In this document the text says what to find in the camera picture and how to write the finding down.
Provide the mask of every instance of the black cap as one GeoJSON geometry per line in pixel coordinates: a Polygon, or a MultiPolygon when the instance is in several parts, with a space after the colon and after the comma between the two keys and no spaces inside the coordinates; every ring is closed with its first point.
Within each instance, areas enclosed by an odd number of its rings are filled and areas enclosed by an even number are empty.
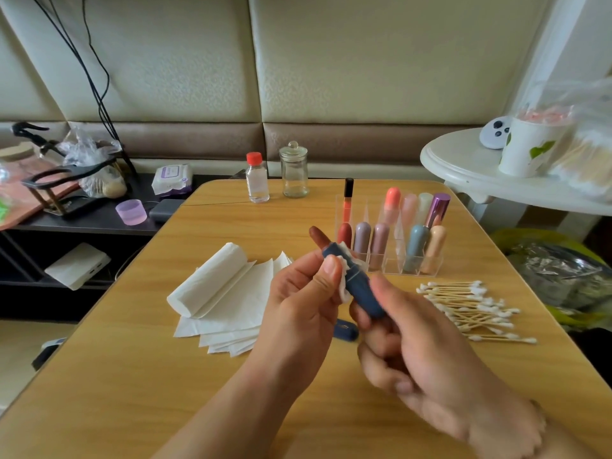
{"type": "Polygon", "coordinates": [[[345,198],[353,197],[353,184],[354,180],[351,177],[345,178],[345,198]]]}

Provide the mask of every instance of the pink container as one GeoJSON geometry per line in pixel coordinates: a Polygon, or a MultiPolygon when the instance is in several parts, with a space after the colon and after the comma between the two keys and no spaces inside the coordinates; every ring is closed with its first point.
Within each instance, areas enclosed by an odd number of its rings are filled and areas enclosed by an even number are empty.
{"type": "Polygon", "coordinates": [[[141,200],[127,200],[115,206],[115,211],[125,225],[137,225],[147,220],[141,200]]]}

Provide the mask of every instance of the white paper cup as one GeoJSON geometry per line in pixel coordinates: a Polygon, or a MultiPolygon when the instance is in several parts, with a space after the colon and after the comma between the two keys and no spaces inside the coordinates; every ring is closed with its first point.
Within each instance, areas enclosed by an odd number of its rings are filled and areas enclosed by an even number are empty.
{"type": "Polygon", "coordinates": [[[569,125],[567,122],[526,122],[513,117],[499,170],[514,177],[535,176],[538,168],[553,154],[569,125]]]}

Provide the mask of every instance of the floor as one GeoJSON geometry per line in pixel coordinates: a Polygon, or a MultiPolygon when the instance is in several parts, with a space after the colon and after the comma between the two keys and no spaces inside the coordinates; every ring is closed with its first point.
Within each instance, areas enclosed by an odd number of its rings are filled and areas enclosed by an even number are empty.
{"type": "Polygon", "coordinates": [[[41,345],[69,336],[76,325],[0,320],[0,416],[34,377],[41,345]]]}

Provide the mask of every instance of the folded paper napkin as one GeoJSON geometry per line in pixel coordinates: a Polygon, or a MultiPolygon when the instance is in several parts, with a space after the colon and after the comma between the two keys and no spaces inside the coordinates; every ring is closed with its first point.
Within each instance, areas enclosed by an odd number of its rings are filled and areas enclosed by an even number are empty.
{"type": "Polygon", "coordinates": [[[272,277],[290,263],[283,252],[255,264],[240,246],[226,243],[168,296],[180,314],[174,336],[200,335],[208,353],[233,357],[249,351],[259,335],[272,277]]]}

